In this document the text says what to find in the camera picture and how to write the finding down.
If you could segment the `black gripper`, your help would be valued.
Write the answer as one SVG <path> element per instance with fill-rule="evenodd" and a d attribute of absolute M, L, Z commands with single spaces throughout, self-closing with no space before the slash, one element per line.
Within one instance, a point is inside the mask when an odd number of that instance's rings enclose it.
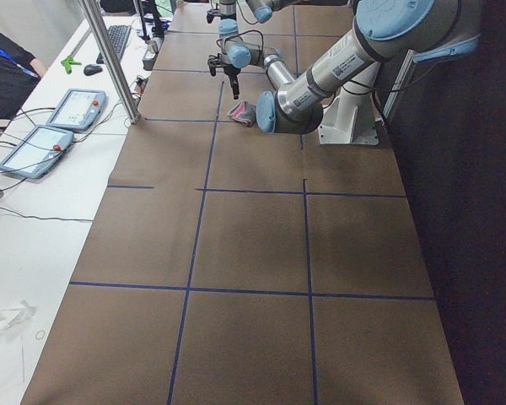
<path fill-rule="evenodd" d="M 220 19 L 221 16 L 222 16 L 221 10 L 218 7 L 210 8 L 207 11 L 207 16 L 206 16 L 207 23 L 211 24 L 215 19 Z"/>
<path fill-rule="evenodd" d="M 229 84 L 232 89 L 233 99 L 237 100 L 240 97 L 240 84 L 238 75 L 241 73 L 240 68 L 236 68 L 232 63 L 224 61 L 220 54 L 209 55 L 207 58 L 207 66 L 212 77 L 216 76 L 218 70 L 229 77 Z"/>

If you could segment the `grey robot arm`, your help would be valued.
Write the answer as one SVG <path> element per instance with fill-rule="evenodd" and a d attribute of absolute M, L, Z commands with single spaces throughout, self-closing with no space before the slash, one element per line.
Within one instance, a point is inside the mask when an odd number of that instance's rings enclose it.
<path fill-rule="evenodd" d="M 208 58 L 211 74 L 223 69 L 238 97 L 242 68 L 262 68 L 274 90 L 256 103 L 256 124 L 267 133 L 306 134 L 321 123 L 322 100 L 333 96 L 375 62 L 400 51 L 417 52 L 418 60 L 443 61 L 476 49 L 481 34 L 481 1 L 352 1 L 352 28 L 298 78 L 278 50 L 242 40 L 236 3 L 221 1 L 207 11 L 219 18 L 220 52 Z"/>
<path fill-rule="evenodd" d="M 257 23 L 266 23 L 273 15 L 274 12 L 280 11 L 286 7 L 293 5 L 310 5 L 318 7 L 327 6 L 348 6 L 353 10 L 358 7 L 358 1 L 348 0 L 312 0 L 312 1 L 294 1 L 294 0 L 247 0 L 245 4 L 252 12 Z M 206 20 L 211 24 L 216 18 L 220 19 L 233 19 L 236 20 L 237 9 L 240 2 L 236 0 L 221 0 L 217 1 L 215 6 L 212 6 L 207 11 Z"/>

